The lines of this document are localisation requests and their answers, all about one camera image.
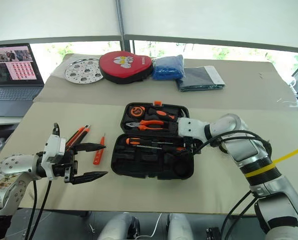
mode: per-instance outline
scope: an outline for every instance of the beige table surface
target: beige table surface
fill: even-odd
[[[185,66],[215,66],[226,88],[179,92],[172,80],[149,78],[121,85],[103,79],[74,84],[51,75],[35,102],[125,106],[131,102],[163,101],[200,109],[298,111],[298,107],[289,107],[296,105],[296,98],[269,62],[185,59]]]
[[[69,138],[80,126],[90,124],[84,142],[100,141],[106,134],[106,146],[99,166],[92,164],[94,153],[77,155],[78,172],[108,171],[104,177],[80,185],[53,181],[47,209],[227,213],[248,191],[248,183],[234,162],[218,149],[206,147],[195,156],[194,174],[187,180],[138,179],[116,175],[110,168],[116,138],[122,134],[120,120],[123,106],[34,103],[23,118],[0,159],[13,153],[33,154],[43,149],[53,129],[60,125],[61,136]],[[226,113],[235,113],[249,128],[272,143],[272,158],[279,158],[298,148],[298,112],[260,110],[220,110],[190,108],[192,118],[215,121]],[[278,164],[298,192],[298,155]],[[47,179],[38,182],[38,207],[46,191]],[[33,205],[33,186],[29,185],[21,207]]]

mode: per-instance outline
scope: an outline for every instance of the cartoon face print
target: cartoon face print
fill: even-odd
[[[115,64],[120,64],[120,66],[125,69],[129,69],[133,62],[133,57],[131,57],[131,56],[117,56],[116,58],[114,58],[113,62]]]

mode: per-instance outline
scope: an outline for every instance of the perforated metal disc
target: perforated metal disc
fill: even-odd
[[[103,78],[96,58],[82,59],[70,64],[65,70],[66,80],[75,84],[90,84]]]

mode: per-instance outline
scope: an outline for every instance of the yellow cable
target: yellow cable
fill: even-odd
[[[286,160],[286,159],[288,159],[289,157],[292,157],[292,156],[294,156],[294,155],[296,155],[296,154],[298,154],[298,149],[295,150],[295,151],[292,151],[292,152],[288,153],[287,155],[285,155],[285,156],[283,156],[283,157],[281,157],[281,158],[278,158],[278,159],[276,159],[276,160],[273,160],[272,163],[269,164],[269,165],[267,165],[267,166],[264,166],[264,167],[262,167],[262,168],[260,168],[260,169],[258,169],[258,170],[255,170],[255,171],[251,171],[251,172],[249,172],[249,173],[246,173],[244,176],[245,176],[246,178],[249,178],[249,177],[256,176],[256,175],[258,175],[258,174],[262,174],[262,173],[264,173],[264,172],[266,172],[266,171],[269,171],[269,170],[273,169],[273,168],[275,167],[275,164],[276,164],[276,163],[279,163],[279,162],[281,162],[281,161],[283,161],[283,160]]]

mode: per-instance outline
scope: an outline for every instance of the orange-handled pliers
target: orange-handled pliers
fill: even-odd
[[[140,122],[128,122],[126,126],[134,128],[137,127],[140,131],[152,130],[152,131],[167,131],[168,129],[162,127],[148,127],[148,125],[161,125],[164,126],[164,121],[159,120],[141,120]]]

